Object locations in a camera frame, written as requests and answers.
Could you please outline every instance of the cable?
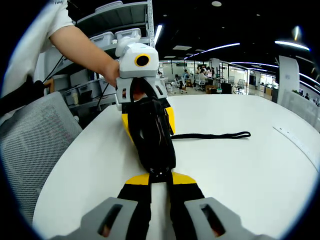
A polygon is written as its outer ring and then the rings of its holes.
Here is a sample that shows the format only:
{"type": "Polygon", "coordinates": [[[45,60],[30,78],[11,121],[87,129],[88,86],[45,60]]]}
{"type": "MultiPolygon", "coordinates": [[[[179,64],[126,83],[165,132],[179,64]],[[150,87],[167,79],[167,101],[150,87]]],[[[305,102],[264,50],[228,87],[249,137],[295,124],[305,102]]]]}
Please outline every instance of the cable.
{"type": "Polygon", "coordinates": [[[99,98],[98,104],[96,105],[96,110],[98,110],[99,104],[100,104],[100,101],[101,101],[101,98],[103,97],[103,95],[104,95],[105,91],[107,90],[107,87],[108,87],[108,86],[109,86],[109,83],[106,84],[103,92],[101,93],[101,96],[100,96],[100,98],[99,98]]]}
{"type": "Polygon", "coordinates": [[[46,76],[46,78],[42,81],[42,83],[44,83],[45,81],[48,80],[48,78],[50,77],[50,75],[54,72],[54,70],[57,68],[58,64],[60,63],[61,59],[63,58],[64,56],[62,55],[59,59],[59,61],[56,63],[56,65],[54,66],[54,68],[52,69],[52,71],[48,74],[48,76],[46,76]]]}

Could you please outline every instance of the ceiling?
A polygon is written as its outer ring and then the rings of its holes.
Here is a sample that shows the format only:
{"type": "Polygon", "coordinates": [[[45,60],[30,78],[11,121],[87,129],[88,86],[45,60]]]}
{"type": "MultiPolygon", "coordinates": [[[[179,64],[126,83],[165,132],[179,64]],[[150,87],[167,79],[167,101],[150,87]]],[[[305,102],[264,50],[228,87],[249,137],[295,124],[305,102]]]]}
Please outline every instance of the ceiling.
{"type": "MultiPolygon", "coordinates": [[[[110,0],[69,0],[70,17],[77,21],[95,11],[101,5],[113,2],[110,0]]],[[[123,0],[124,4],[141,2],[123,0]]],[[[207,61],[218,58],[227,62],[253,62],[277,65],[275,58],[279,55],[296,58],[300,73],[313,79],[317,78],[314,64],[304,59],[318,62],[315,29],[317,23],[311,19],[317,15],[317,8],[311,3],[295,4],[284,0],[220,0],[222,6],[212,6],[212,0],[181,1],[153,0],[154,27],[163,25],[156,49],[159,59],[165,56],[183,59],[187,54],[199,53],[196,49],[211,48],[240,43],[199,54],[188,60],[207,61]],[[276,40],[294,42],[294,28],[301,31],[296,43],[308,46],[311,51],[290,46],[275,44],[276,40]],[[175,50],[175,46],[188,46],[188,50],[175,50]]],[[[250,64],[240,64],[254,68],[250,64]]],[[[276,68],[261,66],[262,69],[275,71],[276,68]]],[[[315,83],[304,79],[314,86],[315,83]]]]}

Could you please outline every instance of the white round table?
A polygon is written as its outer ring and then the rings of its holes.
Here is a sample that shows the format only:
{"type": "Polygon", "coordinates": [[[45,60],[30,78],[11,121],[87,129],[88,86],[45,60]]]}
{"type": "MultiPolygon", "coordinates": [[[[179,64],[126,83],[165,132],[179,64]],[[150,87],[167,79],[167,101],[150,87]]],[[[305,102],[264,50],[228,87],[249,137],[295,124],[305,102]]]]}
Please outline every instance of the white round table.
{"type": "MultiPolygon", "coordinates": [[[[255,234],[280,238],[300,216],[318,173],[309,159],[273,126],[293,133],[320,156],[320,134],[282,106],[258,96],[185,95],[168,98],[176,134],[251,132],[248,139],[174,140],[175,172],[194,178],[241,217],[255,234]]],[[[74,140],[50,173],[38,198],[33,226],[45,239],[67,235],[81,218],[126,180],[143,174],[135,146],[115,105],[74,140]]],[[[175,239],[165,183],[152,185],[147,239],[175,239]]]]}

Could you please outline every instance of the person's arm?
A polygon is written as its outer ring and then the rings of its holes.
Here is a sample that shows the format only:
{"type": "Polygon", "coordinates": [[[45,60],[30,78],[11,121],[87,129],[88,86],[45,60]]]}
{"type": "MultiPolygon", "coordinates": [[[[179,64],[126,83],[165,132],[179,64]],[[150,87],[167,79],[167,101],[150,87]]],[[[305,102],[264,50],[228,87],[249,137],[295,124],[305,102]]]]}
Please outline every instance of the person's arm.
{"type": "Polygon", "coordinates": [[[69,60],[103,75],[108,83],[116,86],[119,62],[92,43],[79,28],[62,27],[50,36],[50,41],[69,60]]]}

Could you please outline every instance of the floor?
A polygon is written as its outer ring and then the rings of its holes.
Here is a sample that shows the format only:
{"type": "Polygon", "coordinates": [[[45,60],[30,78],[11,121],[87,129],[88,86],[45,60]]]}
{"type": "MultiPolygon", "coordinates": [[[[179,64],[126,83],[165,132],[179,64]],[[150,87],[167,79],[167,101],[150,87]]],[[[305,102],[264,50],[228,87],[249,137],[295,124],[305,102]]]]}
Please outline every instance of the floor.
{"type": "MultiPolygon", "coordinates": [[[[186,92],[183,92],[182,94],[178,91],[178,88],[173,88],[172,92],[168,92],[168,96],[182,96],[182,95],[198,95],[198,94],[206,94],[205,91],[201,91],[201,90],[195,90],[192,87],[186,87],[186,92]]],[[[244,87],[244,89],[240,90],[244,95],[256,95],[256,96],[260,96],[262,98],[265,98],[267,100],[272,99],[272,96],[267,95],[265,93],[263,93],[262,91],[259,91],[257,89],[250,89],[248,87],[244,87]]]]}

